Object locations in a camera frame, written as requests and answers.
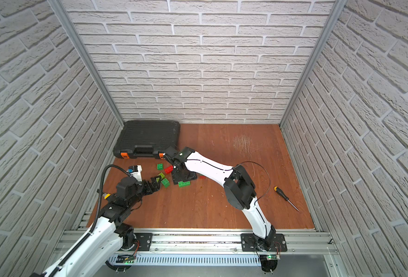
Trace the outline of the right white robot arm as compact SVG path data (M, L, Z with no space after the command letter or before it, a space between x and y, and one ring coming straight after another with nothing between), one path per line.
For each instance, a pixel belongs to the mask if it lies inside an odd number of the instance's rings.
M191 181L200 174L221 185L229 204L241 210L247 218L257 244L270 248L275 228L265 217L259 205L255 184L242 165L223 165L188 147L182 151L169 147L164 152L159 152L158 156L173 166L175 184Z

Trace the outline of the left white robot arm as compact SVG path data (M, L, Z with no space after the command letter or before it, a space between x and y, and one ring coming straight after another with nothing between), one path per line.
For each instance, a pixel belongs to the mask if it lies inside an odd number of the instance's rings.
M123 178L116 193L105 198L107 205L97 211L93 224L77 242L43 273L32 277L91 277L119 249L134 245L134 228L124 221L142 198L161 188L161 176L139 181Z

